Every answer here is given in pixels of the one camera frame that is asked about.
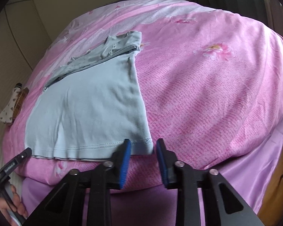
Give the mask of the person's left hand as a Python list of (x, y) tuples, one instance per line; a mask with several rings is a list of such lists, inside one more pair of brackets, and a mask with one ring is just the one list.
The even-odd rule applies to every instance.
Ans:
[(13, 203), (8, 203), (4, 198), (0, 197), (0, 212), (3, 214), (8, 223), (12, 226), (17, 226), (17, 222), (10, 216), (9, 211), (17, 212), (19, 215), (27, 218), (28, 213), (26, 207), (22, 203), (20, 196), (17, 193), (14, 185), (9, 186), (12, 192)]

